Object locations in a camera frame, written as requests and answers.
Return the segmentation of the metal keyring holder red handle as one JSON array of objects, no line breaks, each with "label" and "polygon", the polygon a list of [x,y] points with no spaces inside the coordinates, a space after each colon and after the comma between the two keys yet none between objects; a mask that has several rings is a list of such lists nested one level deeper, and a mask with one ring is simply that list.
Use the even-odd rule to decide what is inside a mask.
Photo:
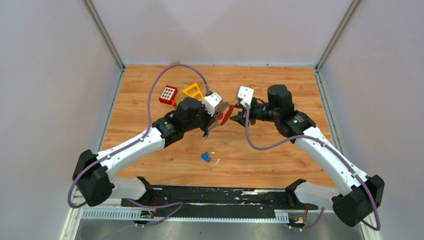
[{"label": "metal keyring holder red handle", "polygon": [[221,106],[219,106],[218,110],[216,110],[212,115],[210,123],[207,125],[207,128],[203,133],[203,137],[208,138],[213,129],[223,126],[230,119],[234,108],[235,106],[228,102],[224,102]]}]

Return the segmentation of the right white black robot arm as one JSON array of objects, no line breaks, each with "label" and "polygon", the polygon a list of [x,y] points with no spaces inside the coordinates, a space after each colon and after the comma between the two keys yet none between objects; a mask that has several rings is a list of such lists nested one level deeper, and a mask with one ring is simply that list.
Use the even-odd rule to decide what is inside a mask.
[{"label": "right white black robot arm", "polygon": [[[230,119],[245,127],[245,135],[252,148],[265,151],[291,142],[311,156],[334,182],[335,187],[332,188],[304,179],[295,181],[285,195],[290,208],[312,204],[322,210],[333,210],[347,226],[355,227],[362,223],[374,231],[381,229],[378,207],[382,202],[385,182],[377,174],[370,176],[342,155],[306,113],[295,109],[292,93],[285,85],[271,85],[267,89],[267,102],[254,97],[254,90],[247,86],[240,86],[235,98],[235,107],[241,111]],[[256,121],[273,122],[285,139],[267,147],[254,145],[249,126]]]}]

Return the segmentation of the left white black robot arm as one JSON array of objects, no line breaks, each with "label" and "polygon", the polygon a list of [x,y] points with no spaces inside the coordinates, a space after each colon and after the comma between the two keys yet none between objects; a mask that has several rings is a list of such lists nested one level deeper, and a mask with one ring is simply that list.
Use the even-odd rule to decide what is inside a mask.
[{"label": "left white black robot arm", "polygon": [[207,135],[218,120],[219,106],[223,99],[213,93],[199,101],[186,97],[148,129],[108,150],[93,153],[83,151],[72,175],[71,189],[77,188],[84,198],[79,207],[95,207],[112,195],[135,200],[140,206],[149,206],[153,193],[137,178],[116,178],[117,173],[143,158],[181,140],[185,133],[200,129]]}]

